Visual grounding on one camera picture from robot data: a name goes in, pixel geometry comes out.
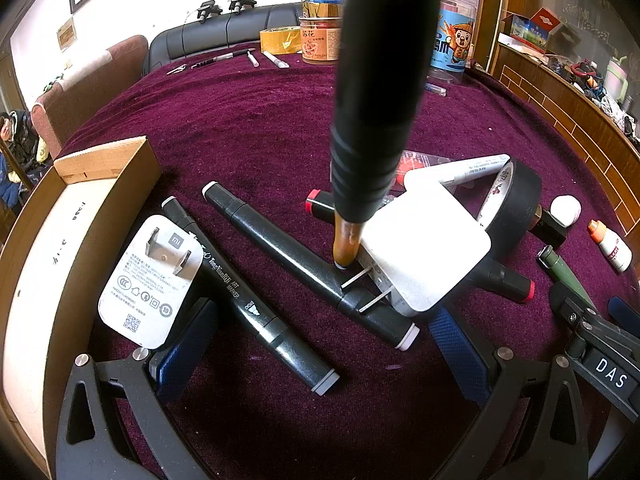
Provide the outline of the white pen far right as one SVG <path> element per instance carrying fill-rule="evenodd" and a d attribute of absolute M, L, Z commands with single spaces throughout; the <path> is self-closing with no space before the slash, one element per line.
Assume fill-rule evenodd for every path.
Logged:
<path fill-rule="evenodd" d="M 264 52 L 262 52 L 262 55 L 265 56 L 266 58 L 268 58 L 268 60 L 272 64 L 277 66 L 277 68 L 280 68 L 280 70 L 285 70 L 286 68 L 290 67 L 287 62 L 284 62 L 284 61 L 280 60 L 280 58 L 277 58 L 275 55 L 273 55 L 270 52 L 264 51 Z"/>

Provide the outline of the black clamp on sofa left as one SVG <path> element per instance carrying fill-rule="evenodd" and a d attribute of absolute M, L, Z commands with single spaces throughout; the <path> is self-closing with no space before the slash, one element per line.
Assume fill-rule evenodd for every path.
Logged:
<path fill-rule="evenodd" d="M 204 24 L 209 18 L 213 16 L 219 16 L 222 13 L 222 9 L 216 3 L 216 0 L 207 0 L 200 4 L 198 10 L 196 10 L 196 18 L 201 24 Z"/>

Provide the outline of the large black brush pen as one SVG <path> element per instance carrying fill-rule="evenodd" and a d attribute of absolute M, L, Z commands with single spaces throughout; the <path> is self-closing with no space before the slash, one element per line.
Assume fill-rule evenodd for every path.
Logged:
<path fill-rule="evenodd" d="M 440 0 L 346 0 L 331 125 L 333 259 L 355 259 L 422 98 Z"/>

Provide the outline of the white square power adapter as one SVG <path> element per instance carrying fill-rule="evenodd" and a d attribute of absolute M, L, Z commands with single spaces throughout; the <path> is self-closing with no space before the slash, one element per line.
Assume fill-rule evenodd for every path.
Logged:
<path fill-rule="evenodd" d="M 491 248 L 477 220 L 438 182 L 405 190 L 378 210 L 372 206 L 335 195 L 341 217 L 364 223 L 360 261 L 407 318 L 434 307 Z"/>

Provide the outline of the black marker white caps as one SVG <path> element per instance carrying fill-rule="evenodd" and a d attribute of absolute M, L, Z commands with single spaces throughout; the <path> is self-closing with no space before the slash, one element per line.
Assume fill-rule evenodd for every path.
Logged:
<path fill-rule="evenodd" d="M 204 200 L 289 274 L 372 334 L 400 351 L 408 350 L 420 328 L 390 303 L 360 285 L 347 285 L 346 276 L 311 249 L 269 221 L 220 183 L 202 188 Z"/>

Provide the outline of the small wall plaque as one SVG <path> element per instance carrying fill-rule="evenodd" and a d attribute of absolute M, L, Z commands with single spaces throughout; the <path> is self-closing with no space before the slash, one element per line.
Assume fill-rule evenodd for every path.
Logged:
<path fill-rule="evenodd" d="M 61 51 L 68 49 L 77 39 L 74 18 L 71 16 L 56 32 L 58 47 Z"/>

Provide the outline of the black clamp on sofa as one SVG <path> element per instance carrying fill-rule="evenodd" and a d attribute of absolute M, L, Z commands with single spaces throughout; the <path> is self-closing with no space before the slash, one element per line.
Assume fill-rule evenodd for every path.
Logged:
<path fill-rule="evenodd" d="M 200 4 L 198 10 L 196 10 L 196 18 L 201 24 L 204 24 L 209 18 L 213 16 L 219 16 L 222 13 L 222 9 L 216 3 L 216 0 L 207 0 Z"/>
<path fill-rule="evenodd" d="M 229 11 L 234 14 L 239 14 L 244 10 L 254 9 L 256 3 L 256 0 L 230 0 Z"/>

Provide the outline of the small scissors far table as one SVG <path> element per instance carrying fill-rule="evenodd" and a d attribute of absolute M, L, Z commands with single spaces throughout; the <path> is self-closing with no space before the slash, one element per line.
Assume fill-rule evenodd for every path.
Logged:
<path fill-rule="evenodd" d="M 168 70 L 168 72 L 166 73 L 166 75 L 173 75 L 173 74 L 178 74 L 183 72 L 186 68 L 188 68 L 188 64 L 181 64 L 175 68 L 173 68 L 172 70 Z"/>

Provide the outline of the black clamp on sofa right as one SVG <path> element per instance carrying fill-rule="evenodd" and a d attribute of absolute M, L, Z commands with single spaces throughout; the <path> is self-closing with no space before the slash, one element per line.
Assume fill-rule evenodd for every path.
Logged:
<path fill-rule="evenodd" d="M 229 11 L 234 14 L 239 14 L 244 10 L 254 9 L 256 3 L 256 0 L 230 0 Z"/>

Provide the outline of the orange cap white bottle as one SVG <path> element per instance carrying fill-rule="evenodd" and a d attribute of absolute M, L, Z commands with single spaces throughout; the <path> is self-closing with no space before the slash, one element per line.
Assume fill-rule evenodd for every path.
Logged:
<path fill-rule="evenodd" d="M 629 269 L 632 252 L 623 237 L 609 229 L 600 220 L 590 220 L 588 232 L 591 239 L 600 248 L 604 258 L 617 273 L 624 273 Z"/>

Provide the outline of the white Xiaomi charger plug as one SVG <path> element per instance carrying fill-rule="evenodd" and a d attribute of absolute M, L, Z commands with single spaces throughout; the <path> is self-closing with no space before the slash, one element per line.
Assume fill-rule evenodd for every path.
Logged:
<path fill-rule="evenodd" d="M 142 348 L 160 348 L 203 259 L 193 236 L 153 214 L 134 234 L 103 289 L 101 321 Z"/>

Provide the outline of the white marker pen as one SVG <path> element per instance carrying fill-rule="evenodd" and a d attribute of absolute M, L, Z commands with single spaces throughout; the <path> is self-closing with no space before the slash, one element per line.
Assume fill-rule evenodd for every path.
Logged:
<path fill-rule="evenodd" d="M 498 154 L 444 162 L 435 166 L 405 165 L 405 171 L 398 172 L 396 182 L 405 190 L 410 190 L 426 181 L 434 181 L 453 193 L 459 185 L 496 174 L 509 159 L 507 154 Z"/>

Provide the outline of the red item plastic packet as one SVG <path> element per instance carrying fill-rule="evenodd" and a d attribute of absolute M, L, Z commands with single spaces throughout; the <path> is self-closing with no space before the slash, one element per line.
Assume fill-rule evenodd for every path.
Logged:
<path fill-rule="evenodd" d="M 415 151 L 403 151 L 398 164 L 398 170 L 409 171 L 446 164 L 447 162 L 450 162 L 448 157 L 424 154 Z"/>

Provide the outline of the black pen far table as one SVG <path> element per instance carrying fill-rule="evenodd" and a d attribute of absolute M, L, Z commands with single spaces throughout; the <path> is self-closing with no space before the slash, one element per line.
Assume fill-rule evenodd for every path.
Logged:
<path fill-rule="evenodd" d="M 226 54 L 217 55 L 217 56 L 214 56 L 213 58 L 206 58 L 206 60 L 204 61 L 200 61 L 192 64 L 190 66 L 190 69 L 196 70 L 197 68 L 201 68 L 210 64 L 231 60 L 232 58 L 237 58 L 238 56 L 243 56 L 243 55 L 252 53 L 254 50 L 255 48 L 247 48 L 247 49 L 235 50 Z"/>

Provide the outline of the pale green cup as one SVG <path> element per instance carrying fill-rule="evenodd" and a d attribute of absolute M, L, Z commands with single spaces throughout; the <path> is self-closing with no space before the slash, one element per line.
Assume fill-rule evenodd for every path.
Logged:
<path fill-rule="evenodd" d="M 627 73 L 623 68 L 626 59 L 626 56 L 621 56 L 620 58 L 614 58 L 614 56 L 612 56 L 608 61 L 608 66 L 606 66 L 604 88 L 606 92 L 608 92 L 608 95 L 616 102 L 625 99 L 628 88 Z"/>

